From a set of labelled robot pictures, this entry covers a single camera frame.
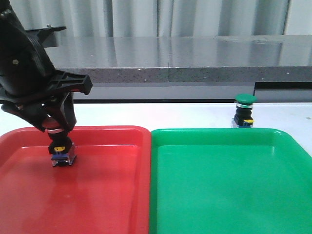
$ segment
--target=green button cap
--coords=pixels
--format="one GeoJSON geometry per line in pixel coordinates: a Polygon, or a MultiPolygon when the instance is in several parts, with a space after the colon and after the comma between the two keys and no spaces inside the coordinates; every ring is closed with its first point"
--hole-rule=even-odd
{"type": "Polygon", "coordinates": [[[251,94],[239,94],[235,97],[236,101],[238,101],[241,104],[253,104],[255,101],[257,101],[257,97],[251,94]]]}

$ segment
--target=plastic tray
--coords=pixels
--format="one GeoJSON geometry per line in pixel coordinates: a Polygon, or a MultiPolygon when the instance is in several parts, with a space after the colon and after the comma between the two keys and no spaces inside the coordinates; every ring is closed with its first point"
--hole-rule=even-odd
{"type": "Polygon", "coordinates": [[[151,234],[312,233],[312,159],[273,129],[152,132],[151,234]]]}
{"type": "Polygon", "coordinates": [[[75,127],[72,166],[52,167],[46,133],[0,137],[0,233],[147,234],[151,134],[75,127]]]}

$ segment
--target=white curtain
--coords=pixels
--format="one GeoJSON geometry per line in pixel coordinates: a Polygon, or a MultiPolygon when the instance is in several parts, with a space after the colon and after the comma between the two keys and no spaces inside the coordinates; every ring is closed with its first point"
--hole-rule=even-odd
{"type": "Polygon", "coordinates": [[[11,0],[26,29],[68,36],[174,37],[312,33],[312,0],[11,0]]]}

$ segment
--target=red tray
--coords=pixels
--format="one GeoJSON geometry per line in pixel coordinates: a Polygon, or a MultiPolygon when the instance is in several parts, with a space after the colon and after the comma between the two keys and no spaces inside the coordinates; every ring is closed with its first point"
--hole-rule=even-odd
{"type": "Polygon", "coordinates": [[[151,134],[75,127],[72,166],[52,167],[35,128],[0,137],[0,233],[147,234],[151,134]]]}

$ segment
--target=green tray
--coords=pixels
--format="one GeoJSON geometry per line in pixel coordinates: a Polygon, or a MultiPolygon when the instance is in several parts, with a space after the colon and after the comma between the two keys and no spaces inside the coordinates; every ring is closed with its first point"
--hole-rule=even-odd
{"type": "Polygon", "coordinates": [[[150,203],[151,234],[312,234],[312,158],[274,129],[155,130],[150,203]]]}

